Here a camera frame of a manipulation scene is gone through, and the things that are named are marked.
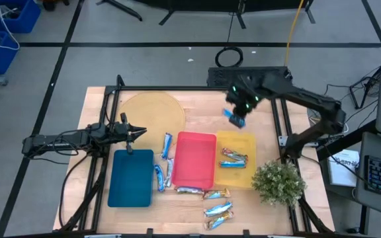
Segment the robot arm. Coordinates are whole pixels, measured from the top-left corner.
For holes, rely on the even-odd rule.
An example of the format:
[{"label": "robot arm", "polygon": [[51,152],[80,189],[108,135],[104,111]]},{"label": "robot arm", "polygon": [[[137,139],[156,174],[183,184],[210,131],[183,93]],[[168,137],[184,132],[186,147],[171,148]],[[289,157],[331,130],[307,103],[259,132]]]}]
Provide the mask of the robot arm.
[{"label": "robot arm", "polygon": [[324,134],[342,132],[345,124],[345,112],[341,110],[341,102],[330,97],[318,95],[292,85],[292,76],[289,72],[281,75],[279,72],[268,72],[261,77],[240,75],[231,83],[226,101],[235,104],[233,115],[229,121],[241,128],[245,117],[263,99],[275,100],[284,98],[290,102],[316,110],[321,120],[301,134],[288,136],[283,155],[291,158],[301,156],[304,145],[315,141]]},{"label": "robot arm", "polygon": [[89,151],[98,145],[126,142],[128,153],[132,153],[131,143],[146,132],[146,128],[132,126],[127,122],[125,113],[120,115],[122,123],[115,122],[112,130],[102,123],[88,125],[69,135],[36,135],[23,140],[22,153],[27,157],[41,155],[47,151],[71,151],[82,149]]}]

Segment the cable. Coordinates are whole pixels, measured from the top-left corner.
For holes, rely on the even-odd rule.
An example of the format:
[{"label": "cable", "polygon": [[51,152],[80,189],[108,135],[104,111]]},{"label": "cable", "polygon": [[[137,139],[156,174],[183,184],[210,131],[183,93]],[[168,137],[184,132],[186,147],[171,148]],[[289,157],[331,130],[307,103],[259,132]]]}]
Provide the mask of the cable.
[{"label": "cable", "polygon": [[315,159],[306,157],[305,155],[301,155],[301,157],[303,157],[303,158],[305,158],[305,159],[308,159],[308,160],[310,160],[310,161],[316,162],[319,166],[321,166],[321,165],[320,165],[320,162],[316,161]]},{"label": "cable", "polygon": [[106,113],[106,110],[105,110],[105,118],[106,118],[106,120],[108,121],[108,124],[111,124],[111,121],[110,121],[110,118],[108,118],[108,114]]},{"label": "cable", "polygon": [[67,175],[64,178],[63,185],[61,187],[60,206],[58,207],[58,221],[60,222],[60,226],[61,227],[64,226],[63,219],[62,219],[62,208],[63,208],[63,199],[64,199],[65,184],[67,183],[67,179],[69,178],[71,172],[73,172],[73,170],[77,166],[79,166],[82,162],[84,162],[84,160],[88,157],[89,154],[90,154],[90,151],[88,153],[86,153],[86,155],[82,159],[80,159],[74,166],[72,166],[72,168],[67,172]]},{"label": "cable", "polygon": [[347,127],[347,129],[344,130],[343,133],[347,133],[347,132],[349,132],[349,126],[348,126],[348,123],[345,123],[344,125]]},{"label": "cable", "polygon": [[346,86],[346,85],[332,85],[330,83],[328,83],[325,87],[325,92],[323,93],[323,95],[326,95],[326,93],[328,92],[329,90],[329,86],[330,87],[345,87],[345,88],[349,88],[349,86]]},{"label": "cable", "polygon": [[358,125],[358,128],[360,128],[362,123],[364,123],[371,116],[371,114],[376,110],[377,106],[378,106],[378,104],[376,104],[376,106],[373,108],[373,110],[370,112],[370,114],[368,114],[368,116]]},{"label": "cable", "polygon": [[1,11],[1,6],[0,6],[0,17],[1,17],[1,22],[3,23],[3,25],[5,27],[5,30],[7,30],[8,34],[10,35],[10,37],[14,40],[14,42],[17,45],[17,48],[12,48],[12,47],[9,47],[9,46],[0,46],[0,48],[10,49],[10,50],[19,50],[20,49],[20,44],[19,44],[19,42],[17,42],[16,38],[14,38],[13,34],[10,32],[10,30],[7,27],[7,25],[5,24],[5,21],[4,21],[4,18],[3,18],[3,13]]},{"label": "cable", "polygon": [[316,162],[319,166],[321,166],[321,165],[320,165],[320,162],[316,161],[316,160],[313,159],[313,158],[309,158],[309,157],[307,157],[307,156],[305,156],[305,155],[301,155],[301,157],[303,157],[303,158],[305,158],[305,159],[309,159],[310,161]]},{"label": "cable", "polygon": [[30,160],[42,160],[42,161],[51,162],[51,163],[54,163],[54,164],[57,164],[57,165],[68,165],[69,164],[69,163],[57,162],[57,161],[53,161],[53,160],[45,159],[45,158],[29,158],[29,157],[27,157],[27,159],[30,159]]},{"label": "cable", "polygon": [[292,23],[292,28],[290,28],[290,33],[289,33],[289,37],[288,37],[288,43],[286,45],[286,57],[284,59],[284,66],[288,66],[290,41],[292,39],[292,34],[294,33],[295,24],[296,24],[296,21],[298,20],[299,12],[301,11],[303,3],[304,3],[304,0],[301,0],[301,2],[299,4],[299,7],[298,7],[298,11],[296,12],[296,16],[295,16],[294,22]]},{"label": "cable", "polygon": [[353,175],[355,175],[358,179],[360,179],[361,181],[363,181],[365,184],[367,184],[369,187],[371,187],[372,189],[374,189],[376,192],[380,193],[381,194],[381,190],[377,189],[377,188],[373,188],[371,186],[371,184],[365,180],[364,178],[360,177],[359,175],[356,174],[356,172],[354,172],[351,168],[349,168],[348,166],[342,164],[340,161],[338,161],[334,156],[332,156],[332,154],[330,153],[329,151],[329,148],[327,148],[326,145],[324,145],[324,148],[325,150],[328,152],[328,154],[330,155],[330,157],[339,165],[342,165],[344,166],[344,168],[346,168],[349,172],[351,172]]},{"label": "cable", "polygon": [[360,109],[358,112],[352,114],[352,115],[345,121],[345,123],[347,123],[353,116],[355,116],[355,115],[357,115],[358,113],[362,112],[363,110],[365,110],[365,108],[368,108],[369,106],[373,105],[373,104],[374,104],[375,102],[377,102],[377,101],[378,101],[378,99],[375,100],[374,102],[368,104],[367,106],[363,107],[363,108]]},{"label": "cable", "polygon": [[354,200],[357,201],[357,199],[355,198],[354,192],[355,192],[355,188],[352,189],[351,194],[352,194],[352,198],[354,198]]},{"label": "cable", "polygon": [[[232,24],[233,24],[233,17],[234,17],[234,16],[235,16],[235,13],[232,13],[232,19],[231,19],[231,21],[230,21],[229,35],[228,35],[228,41],[227,41],[227,43],[229,43],[230,33],[232,32]],[[237,53],[239,54],[239,60],[238,60],[235,64],[233,64],[233,65],[231,65],[231,66],[223,66],[222,64],[220,64],[220,62],[218,61],[218,59],[220,58],[220,55],[223,54],[223,52],[226,52],[226,51],[228,51],[228,50],[232,50],[232,51],[237,52]],[[225,47],[223,48],[223,50],[220,50],[220,51],[216,54],[215,62],[216,62],[217,67],[239,67],[239,66],[242,64],[242,62],[243,62],[243,52],[242,52],[242,50],[241,50],[240,48],[238,48],[238,47],[234,47],[234,46],[232,46],[232,47],[226,47],[226,46],[225,46]]]}]

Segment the wooden table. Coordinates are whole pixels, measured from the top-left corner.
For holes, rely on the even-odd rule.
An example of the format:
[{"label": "wooden table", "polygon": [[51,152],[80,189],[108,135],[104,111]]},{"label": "wooden table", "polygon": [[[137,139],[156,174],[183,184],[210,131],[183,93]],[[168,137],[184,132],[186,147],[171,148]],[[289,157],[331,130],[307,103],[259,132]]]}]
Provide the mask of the wooden table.
[{"label": "wooden table", "polygon": [[[86,125],[99,120],[104,89],[104,87],[89,87],[87,89],[78,128],[84,128]],[[138,93],[141,93],[141,91],[121,91],[119,106]],[[232,109],[232,106],[225,102],[224,93],[218,91],[167,91],[166,93],[175,97],[184,108],[186,116],[185,131],[215,134],[218,130],[238,130],[228,122],[226,117],[222,116],[223,108]],[[306,108],[288,103],[288,111],[294,132],[302,132],[310,126]],[[283,134],[285,135],[280,109],[279,114]],[[246,127],[242,131],[254,134],[257,139],[257,166],[261,166],[265,162],[279,157],[275,124],[271,104],[268,100],[261,102],[247,116]],[[286,206],[272,206],[261,203],[261,199],[256,191],[242,188],[230,188],[231,201],[233,202],[232,211],[235,217],[213,231],[204,230],[203,223],[205,219],[203,209],[224,203],[224,199],[202,201],[200,196],[177,194],[173,190],[174,186],[168,188],[164,193],[159,193],[157,191],[156,178],[154,178],[153,198],[150,207],[109,208],[107,200],[112,169],[112,154],[117,149],[123,149],[120,143],[111,146],[98,233],[145,233],[147,228],[153,228],[155,234],[203,233],[241,235],[243,229],[248,229],[252,235],[292,234],[288,208]],[[174,155],[174,151],[175,145],[170,149],[172,155]],[[303,154],[317,159],[314,149],[305,148]],[[84,153],[71,157],[69,169],[82,156],[84,156]],[[90,159],[85,160],[69,177],[64,193],[64,221],[67,221],[71,217],[83,200],[90,162]],[[155,155],[155,162],[161,164],[164,171],[166,171],[167,163],[161,161],[159,155]],[[299,160],[299,164],[302,177],[308,185],[305,191],[308,204],[324,224],[334,230],[319,165],[303,158]],[[94,204],[91,204],[88,209],[86,225],[88,229],[91,226],[93,208]],[[296,213],[299,230],[303,231],[304,226],[298,206],[296,207]],[[59,227],[58,219],[56,219],[54,229]]]}]

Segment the table leg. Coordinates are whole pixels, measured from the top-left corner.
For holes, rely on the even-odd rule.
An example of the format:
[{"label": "table leg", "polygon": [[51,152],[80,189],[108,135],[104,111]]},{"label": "table leg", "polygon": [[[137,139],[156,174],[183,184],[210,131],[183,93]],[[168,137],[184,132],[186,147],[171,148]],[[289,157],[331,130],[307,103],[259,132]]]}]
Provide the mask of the table leg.
[{"label": "table leg", "polygon": [[360,221],[360,233],[368,235],[368,221],[370,220],[370,208],[362,205],[361,208],[361,221]]}]

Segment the green leaves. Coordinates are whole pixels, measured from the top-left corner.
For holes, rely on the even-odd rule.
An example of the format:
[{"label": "green leaves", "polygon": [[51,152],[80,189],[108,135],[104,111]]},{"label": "green leaves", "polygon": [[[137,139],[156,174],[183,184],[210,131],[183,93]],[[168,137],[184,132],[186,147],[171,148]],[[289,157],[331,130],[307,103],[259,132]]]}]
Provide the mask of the green leaves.
[{"label": "green leaves", "polygon": [[294,206],[306,188],[292,163],[269,161],[258,167],[252,177],[252,187],[259,192],[262,202]]}]

